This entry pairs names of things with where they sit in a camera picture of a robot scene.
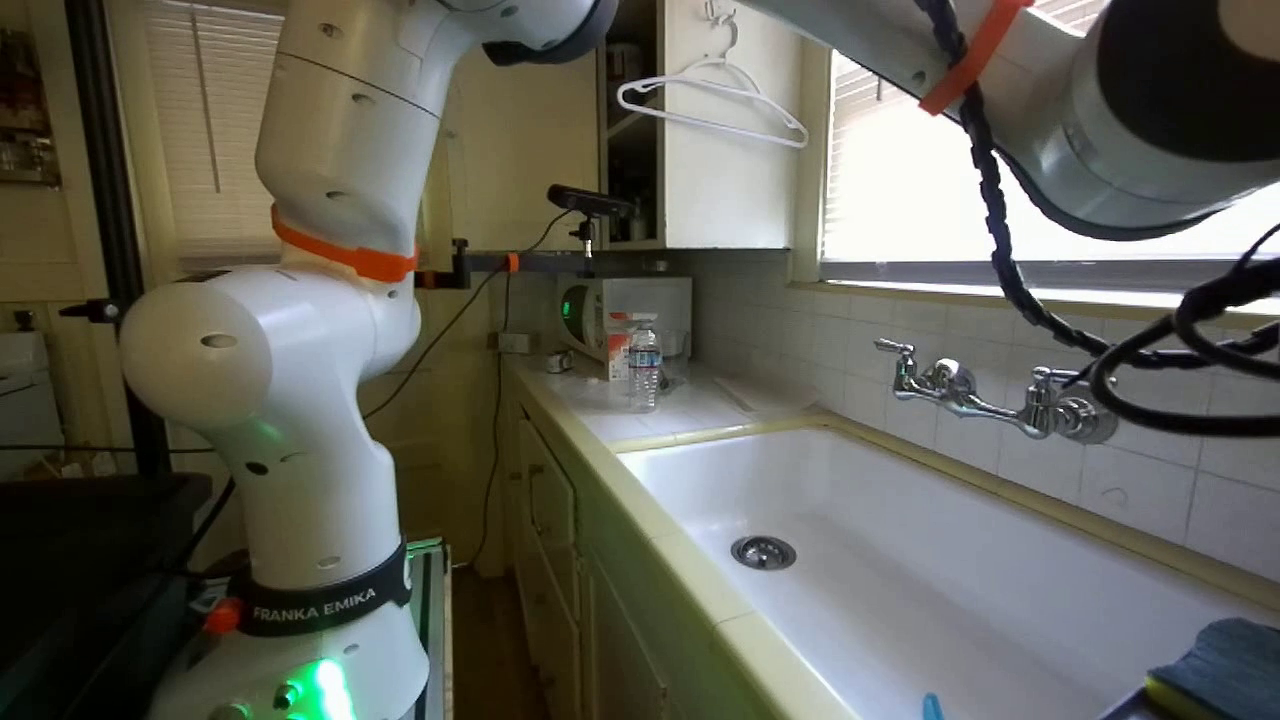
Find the bottle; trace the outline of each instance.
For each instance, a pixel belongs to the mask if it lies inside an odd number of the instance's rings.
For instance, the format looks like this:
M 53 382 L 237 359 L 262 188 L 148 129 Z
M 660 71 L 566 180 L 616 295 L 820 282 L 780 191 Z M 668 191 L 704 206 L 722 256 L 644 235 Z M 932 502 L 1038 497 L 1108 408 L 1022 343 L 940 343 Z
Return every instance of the bottle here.
M 633 314 L 630 326 L 630 395 L 654 412 L 663 386 L 663 343 L 657 342 L 657 314 Z

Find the chrome faucet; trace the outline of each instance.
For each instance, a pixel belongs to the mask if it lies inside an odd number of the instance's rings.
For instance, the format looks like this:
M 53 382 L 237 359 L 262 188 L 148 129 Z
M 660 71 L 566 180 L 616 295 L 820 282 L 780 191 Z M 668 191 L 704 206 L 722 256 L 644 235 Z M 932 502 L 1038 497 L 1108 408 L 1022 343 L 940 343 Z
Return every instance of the chrome faucet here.
M 989 404 L 976 392 L 971 372 L 958 355 L 940 355 L 930 364 L 930 372 L 921 372 L 917 343 L 881 338 L 877 347 L 898 353 L 898 364 L 892 364 L 898 401 L 930 395 L 945 404 L 954 415 L 1004 419 L 1031 439 L 1061 432 L 1075 444 L 1106 444 L 1108 438 L 1117 438 L 1119 419 L 1108 408 L 1100 408 L 1083 386 L 1075 386 L 1075 372 L 1038 368 L 1026 392 L 1026 408 L 1008 412 L 1001 404 Z

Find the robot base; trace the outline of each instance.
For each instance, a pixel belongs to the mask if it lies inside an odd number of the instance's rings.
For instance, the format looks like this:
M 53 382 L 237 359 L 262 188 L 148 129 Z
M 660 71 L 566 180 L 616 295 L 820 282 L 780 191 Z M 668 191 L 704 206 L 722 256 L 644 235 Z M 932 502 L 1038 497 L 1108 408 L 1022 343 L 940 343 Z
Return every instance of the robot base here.
M 401 720 L 428 689 L 408 607 L 383 604 L 309 636 L 195 640 L 151 700 L 151 720 Z

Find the window sill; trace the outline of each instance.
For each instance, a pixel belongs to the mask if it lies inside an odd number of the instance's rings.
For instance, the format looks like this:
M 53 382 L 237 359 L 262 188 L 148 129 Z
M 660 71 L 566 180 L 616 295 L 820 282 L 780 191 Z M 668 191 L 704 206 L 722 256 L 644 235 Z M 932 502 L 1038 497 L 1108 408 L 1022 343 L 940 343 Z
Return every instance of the window sill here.
M 903 286 L 903 282 L 823 282 L 823 287 L 877 293 L 877 295 L 938 295 L 938 300 L 1004 300 L 998 286 Z M 1117 287 L 1038 287 L 1052 310 L 1155 315 L 1182 303 L 1182 293 L 1117 293 Z M 1277 320 L 1280 300 L 1259 300 L 1229 314 L 1238 320 Z

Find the white sink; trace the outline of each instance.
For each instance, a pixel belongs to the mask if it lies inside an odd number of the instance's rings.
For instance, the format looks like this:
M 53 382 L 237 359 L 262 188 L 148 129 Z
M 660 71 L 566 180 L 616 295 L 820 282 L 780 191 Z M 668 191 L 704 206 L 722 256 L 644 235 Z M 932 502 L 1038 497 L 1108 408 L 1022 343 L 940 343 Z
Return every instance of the white sink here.
M 1244 604 L 830 430 L 623 453 L 633 478 L 864 720 L 1083 720 Z M 747 569 L 744 535 L 796 549 Z

